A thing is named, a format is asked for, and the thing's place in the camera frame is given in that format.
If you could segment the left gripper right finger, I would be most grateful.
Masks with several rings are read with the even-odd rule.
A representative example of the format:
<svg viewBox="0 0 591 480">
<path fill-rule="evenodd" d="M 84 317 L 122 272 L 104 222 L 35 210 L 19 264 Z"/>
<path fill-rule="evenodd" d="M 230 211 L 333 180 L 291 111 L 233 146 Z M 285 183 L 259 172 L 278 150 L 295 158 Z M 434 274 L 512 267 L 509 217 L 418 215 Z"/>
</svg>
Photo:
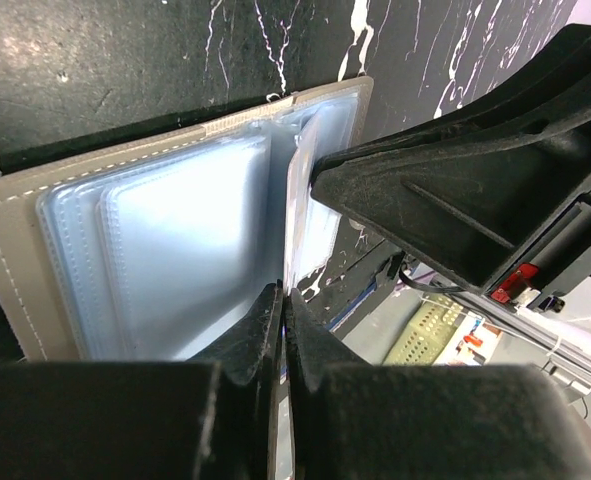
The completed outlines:
<svg viewBox="0 0 591 480">
<path fill-rule="evenodd" d="M 591 431 L 530 366 L 374 366 L 285 302 L 298 479 L 591 479 Z"/>
</svg>

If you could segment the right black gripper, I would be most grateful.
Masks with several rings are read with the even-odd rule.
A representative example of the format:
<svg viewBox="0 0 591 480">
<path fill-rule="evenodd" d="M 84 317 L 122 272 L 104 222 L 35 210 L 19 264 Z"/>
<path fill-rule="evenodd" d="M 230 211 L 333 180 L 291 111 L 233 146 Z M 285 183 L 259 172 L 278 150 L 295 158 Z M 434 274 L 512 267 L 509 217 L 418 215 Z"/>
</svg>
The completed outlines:
<svg viewBox="0 0 591 480">
<path fill-rule="evenodd" d="M 311 187 L 498 304 L 569 293 L 591 274 L 591 26 L 457 111 L 323 158 Z"/>
</svg>

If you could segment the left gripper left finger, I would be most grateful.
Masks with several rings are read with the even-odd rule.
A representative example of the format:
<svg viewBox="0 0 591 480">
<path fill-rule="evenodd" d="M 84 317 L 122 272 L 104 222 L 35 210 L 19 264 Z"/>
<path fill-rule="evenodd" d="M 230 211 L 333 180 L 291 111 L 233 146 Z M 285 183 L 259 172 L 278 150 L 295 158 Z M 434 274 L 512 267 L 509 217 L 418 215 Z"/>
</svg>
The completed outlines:
<svg viewBox="0 0 591 480">
<path fill-rule="evenodd" d="M 0 479 L 270 479 L 284 294 L 180 362 L 0 367 Z"/>
</svg>

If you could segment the white credit card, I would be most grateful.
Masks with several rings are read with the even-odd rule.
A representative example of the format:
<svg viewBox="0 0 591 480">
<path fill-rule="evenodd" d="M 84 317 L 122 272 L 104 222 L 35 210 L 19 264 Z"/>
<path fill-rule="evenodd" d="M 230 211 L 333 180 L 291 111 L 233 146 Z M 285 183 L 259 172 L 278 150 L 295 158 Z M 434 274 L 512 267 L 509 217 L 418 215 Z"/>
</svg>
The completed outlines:
<svg viewBox="0 0 591 480">
<path fill-rule="evenodd" d="M 322 111 L 310 116 L 296 136 L 296 150 L 287 171 L 284 240 L 284 287 L 287 292 L 317 269 L 326 256 L 323 229 L 310 205 L 310 176 L 319 146 Z"/>
</svg>

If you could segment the grey leather card holder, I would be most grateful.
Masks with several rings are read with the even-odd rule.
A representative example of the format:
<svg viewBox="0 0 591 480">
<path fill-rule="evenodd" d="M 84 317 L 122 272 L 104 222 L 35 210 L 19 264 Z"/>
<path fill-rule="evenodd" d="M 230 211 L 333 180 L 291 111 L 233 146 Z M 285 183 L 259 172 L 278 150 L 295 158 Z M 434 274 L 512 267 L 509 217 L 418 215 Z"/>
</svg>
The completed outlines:
<svg viewBox="0 0 591 480">
<path fill-rule="evenodd" d="M 0 306 L 26 359 L 204 349 L 265 285 L 284 285 L 296 136 L 321 109 L 313 167 L 354 145 L 372 90 L 367 76 L 331 83 L 0 177 Z M 310 197 L 328 248 L 312 274 L 340 216 Z"/>
</svg>

